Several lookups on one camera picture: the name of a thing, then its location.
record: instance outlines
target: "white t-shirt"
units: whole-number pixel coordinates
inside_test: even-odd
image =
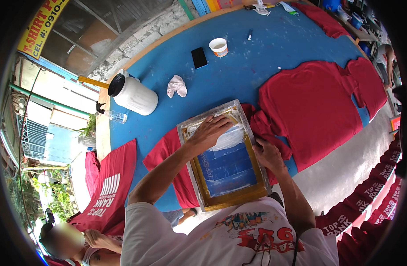
[[[334,235],[310,229],[299,237],[296,265],[339,265]],[[126,208],[121,265],[292,265],[296,234],[274,199],[228,207],[189,235],[175,233],[148,203]]]

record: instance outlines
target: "yellow ruler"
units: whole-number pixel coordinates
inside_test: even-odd
[[[92,84],[92,85],[95,85],[95,86],[99,86],[99,87],[102,87],[102,88],[109,88],[109,84],[101,82],[101,81],[97,81],[97,80],[92,80],[92,79],[90,79],[88,77],[79,76],[78,81],[88,83],[88,84]]]

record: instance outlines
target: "blue stencil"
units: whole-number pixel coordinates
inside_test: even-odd
[[[217,197],[255,185],[257,177],[245,143],[197,156],[209,195]]]

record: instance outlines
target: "concrete floor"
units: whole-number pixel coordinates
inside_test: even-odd
[[[294,176],[295,183],[313,208],[315,215],[329,209],[349,196],[355,187],[369,177],[379,158],[393,140],[389,118],[392,112],[386,103],[375,118],[362,131],[352,137],[328,156]],[[279,185],[273,187],[283,199]],[[203,220],[218,211],[199,213],[174,231],[188,234]]]

